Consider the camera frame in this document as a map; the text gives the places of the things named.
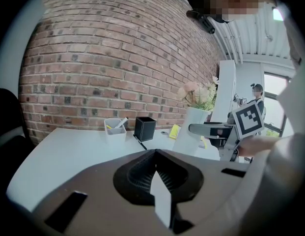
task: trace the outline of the white ceiling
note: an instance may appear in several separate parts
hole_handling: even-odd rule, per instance
[[[255,15],[245,15],[228,24],[210,18],[216,39],[227,59],[235,63],[265,62],[293,69],[283,21],[273,19],[273,5],[264,3]]]

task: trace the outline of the brick wall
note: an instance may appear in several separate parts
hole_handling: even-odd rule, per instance
[[[180,0],[43,0],[19,98],[35,143],[57,127],[103,129],[110,117],[182,124],[178,87],[216,75],[222,54]]]

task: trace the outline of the pen holder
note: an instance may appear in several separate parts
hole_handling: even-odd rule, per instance
[[[122,125],[120,128],[114,128],[120,122],[121,120],[118,118],[104,120],[104,128],[105,128],[107,143],[110,146],[110,148],[113,149],[123,146],[126,139],[126,129],[124,125]]]
[[[150,117],[136,117],[134,135],[139,141],[144,142],[153,139],[157,122]]]

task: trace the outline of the white desk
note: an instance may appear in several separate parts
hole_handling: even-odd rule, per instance
[[[174,140],[155,130],[153,140],[143,142],[147,149],[169,149]],[[143,147],[127,131],[126,141],[111,151],[104,131],[57,128],[49,134],[26,158],[11,180],[8,197],[33,211],[52,190],[80,171],[121,156],[143,151]],[[207,143],[207,149],[198,148],[196,157],[219,160],[217,148]]]

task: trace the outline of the flower vase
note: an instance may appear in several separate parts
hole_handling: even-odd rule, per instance
[[[191,133],[188,130],[189,125],[203,124],[209,114],[209,111],[188,107],[185,121],[178,133],[172,150],[186,155],[195,155],[199,146],[200,136]]]

